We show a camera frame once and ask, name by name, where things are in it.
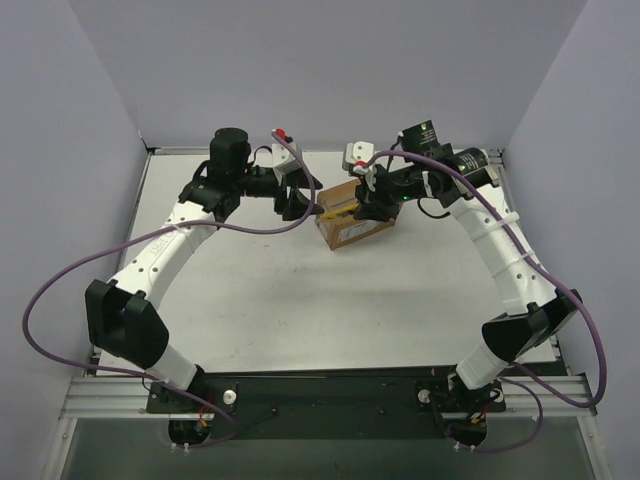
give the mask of screw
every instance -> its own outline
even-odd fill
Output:
[[[238,398],[238,395],[233,390],[227,390],[222,394],[222,401],[225,405],[233,405],[236,403],[236,398]]]
[[[418,400],[420,403],[429,403],[430,392],[426,388],[423,388],[418,392]]]

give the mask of glass panel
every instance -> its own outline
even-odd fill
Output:
[[[519,450],[455,453],[448,440],[234,440],[171,452],[166,420],[79,420],[65,480],[426,478],[593,479],[578,422],[545,419],[540,437]],[[530,419],[493,419],[487,445],[530,434]]]

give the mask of yellow tape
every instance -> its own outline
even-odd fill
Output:
[[[342,215],[343,213],[354,212],[358,208],[358,204],[349,205],[348,207],[338,208],[337,210],[331,210],[330,212],[320,215],[320,220],[331,220],[332,218]]]

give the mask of metal frame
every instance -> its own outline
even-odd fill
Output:
[[[591,417],[585,409],[571,407],[540,387],[528,377],[510,377],[531,388],[542,401],[545,416]],[[589,387],[583,377],[542,377],[560,392],[573,398],[586,400]],[[524,390],[514,385],[503,384],[507,411],[489,414],[495,417],[531,417],[537,415],[535,401]],[[149,392],[137,378],[87,377],[74,378],[62,407],[62,420],[82,418],[107,419],[197,419],[198,414],[150,414],[146,411]]]
[[[128,234],[136,218],[137,206],[142,195],[146,174],[151,158],[154,155],[198,155],[207,154],[206,148],[157,148],[147,155],[146,164],[138,186],[135,205],[131,216]],[[502,161],[501,150],[488,151],[492,163],[498,167],[503,182],[507,202],[511,203]],[[557,358],[561,352],[557,339],[552,339]],[[94,351],[97,360],[99,350]],[[611,480],[612,476],[604,453],[604,443],[592,411],[577,409],[562,402],[544,388],[527,377],[512,377],[531,388],[540,398],[545,416],[576,418],[584,439],[594,477],[597,480]],[[582,376],[549,376],[542,377],[560,392],[577,399],[590,398],[590,389]],[[538,410],[533,398],[522,389],[503,384],[507,411],[489,414],[494,418],[536,417]],[[149,392],[143,387],[140,379],[130,377],[93,377],[72,378],[56,428],[54,440],[45,463],[43,480],[58,480],[64,470],[69,454],[75,427],[79,419],[195,419],[197,414],[149,414],[146,405]]]

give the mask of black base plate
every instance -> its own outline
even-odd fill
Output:
[[[237,438],[428,439],[444,436],[437,412],[456,412],[456,406],[421,403],[417,392],[446,391],[451,372],[453,367],[211,373],[204,375],[200,388],[235,417]],[[227,390],[236,392],[233,405],[223,402]],[[195,413],[201,407],[159,384],[152,385],[151,394],[148,413]],[[505,405],[492,402],[490,408],[504,411]],[[219,415],[211,422],[211,436],[231,432]]]

